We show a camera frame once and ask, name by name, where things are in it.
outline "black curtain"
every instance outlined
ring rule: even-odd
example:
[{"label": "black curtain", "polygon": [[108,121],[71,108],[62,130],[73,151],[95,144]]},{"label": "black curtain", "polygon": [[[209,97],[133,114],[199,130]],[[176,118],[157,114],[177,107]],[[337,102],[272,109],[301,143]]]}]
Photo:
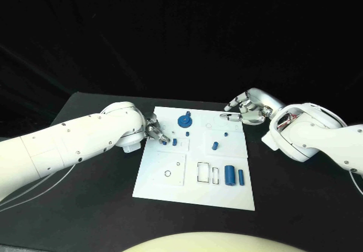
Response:
[{"label": "black curtain", "polygon": [[0,27],[3,137],[45,128],[76,91],[228,103],[258,87],[360,122],[359,5],[9,1]]}]

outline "tabletop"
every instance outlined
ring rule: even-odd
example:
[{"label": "tabletop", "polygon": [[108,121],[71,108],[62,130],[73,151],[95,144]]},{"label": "tabletop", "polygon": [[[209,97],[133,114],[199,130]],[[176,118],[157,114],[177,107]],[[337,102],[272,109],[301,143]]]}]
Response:
[{"label": "tabletop", "polygon": [[[53,125],[130,101],[143,113],[156,106],[218,110],[225,104],[75,93]],[[324,153],[305,163],[272,151],[261,137],[268,123],[243,126],[255,211],[133,197],[141,149],[114,147],[79,163],[58,186],[0,213],[0,244],[48,251],[122,251],[157,237],[184,232],[258,236],[305,251],[362,247],[363,196]],[[20,201],[46,190],[59,171]]]}]

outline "small blue piece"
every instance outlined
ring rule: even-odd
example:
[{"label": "small blue piece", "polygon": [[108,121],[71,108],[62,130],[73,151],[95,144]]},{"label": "small blue piece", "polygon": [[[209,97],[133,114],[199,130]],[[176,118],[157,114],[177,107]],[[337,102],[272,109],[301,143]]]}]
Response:
[{"label": "small blue piece", "polygon": [[218,142],[213,143],[212,150],[215,151],[218,149]]},{"label": "small blue piece", "polygon": [[225,184],[235,185],[236,184],[236,176],[235,176],[235,166],[225,166]]},{"label": "small blue piece", "polygon": [[187,111],[186,115],[182,115],[177,119],[177,125],[182,128],[187,128],[190,127],[193,121],[192,121],[192,117],[190,117],[190,112]]},{"label": "small blue piece", "polygon": [[245,185],[243,171],[238,170],[239,185]]}]

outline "black tablecloth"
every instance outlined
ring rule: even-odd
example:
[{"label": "black tablecloth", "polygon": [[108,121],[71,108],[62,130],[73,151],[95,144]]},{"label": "black tablecloth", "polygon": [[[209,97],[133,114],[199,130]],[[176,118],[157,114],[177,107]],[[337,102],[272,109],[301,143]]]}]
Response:
[{"label": "black tablecloth", "polygon": [[[133,102],[143,113],[156,106],[218,111],[225,107],[75,93],[53,124],[120,101]],[[143,141],[141,150],[125,154],[114,147],[78,164],[43,196],[0,213],[0,244],[49,251],[122,251],[157,237],[209,231],[259,236],[307,251],[360,251],[363,197],[347,171],[323,153],[298,163],[272,151],[261,141],[266,130],[268,123],[245,126],[255,212],[133,198]]]}]

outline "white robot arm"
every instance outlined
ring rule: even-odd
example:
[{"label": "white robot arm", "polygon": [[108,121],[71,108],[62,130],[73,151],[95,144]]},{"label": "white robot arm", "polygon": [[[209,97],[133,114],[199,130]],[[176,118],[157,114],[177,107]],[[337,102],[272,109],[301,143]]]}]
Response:
[{"label": "white robot arm", "polygon": [[169,142],[156,115],[144,117],[131,102],[0,143],[0,201],[23,185],[84,162],[114,146],[128,153],[150,137]]},{"label": "white robot arm", "polygon": [[349,126],[340,117],[311,104],[285,104],[258,88],[242,93],[225,107],[239,105],[241,114],[222,114],[230,121],[258,125],[268,117],[269,131],[262,137],[271,149],[304,162],[323,151],[346,170],[363,175],[363,125]]}]

